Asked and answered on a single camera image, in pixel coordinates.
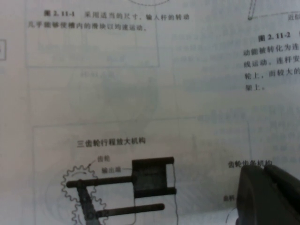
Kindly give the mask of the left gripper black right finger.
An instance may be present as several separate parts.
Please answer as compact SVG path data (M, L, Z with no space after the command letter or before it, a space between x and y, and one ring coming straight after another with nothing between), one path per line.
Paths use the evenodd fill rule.
M300 200L300 180L275 165L266 166L266 173L277 184L281 193L292 201Z

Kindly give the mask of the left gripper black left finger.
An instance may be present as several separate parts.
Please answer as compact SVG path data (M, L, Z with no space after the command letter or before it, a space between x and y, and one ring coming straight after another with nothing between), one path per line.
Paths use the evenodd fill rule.
M236 207L238 225L298 225L300 201L288 200L266 173L266 166L243 166Z

